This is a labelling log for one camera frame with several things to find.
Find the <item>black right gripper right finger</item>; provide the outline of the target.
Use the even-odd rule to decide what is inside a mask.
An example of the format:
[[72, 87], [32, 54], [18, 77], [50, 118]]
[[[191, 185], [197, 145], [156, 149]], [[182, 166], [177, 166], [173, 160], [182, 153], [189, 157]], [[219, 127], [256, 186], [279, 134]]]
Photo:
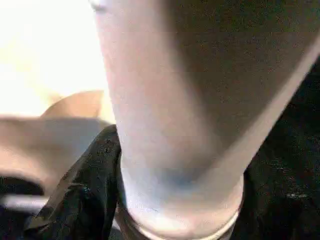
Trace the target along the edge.
[[244, 202], [233, 240], [318, 240], [320, 210], [294, 171], [253, 161], [244, 173]]

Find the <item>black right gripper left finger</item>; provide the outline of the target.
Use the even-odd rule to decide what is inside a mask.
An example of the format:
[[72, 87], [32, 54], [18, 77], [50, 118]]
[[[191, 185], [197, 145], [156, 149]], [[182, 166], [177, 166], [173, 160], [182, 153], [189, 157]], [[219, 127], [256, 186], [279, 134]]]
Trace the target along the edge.
[[23, 231], [26, 240], [107, 240], [117, 205], [121, 153], [115, 125], [103, 129]]

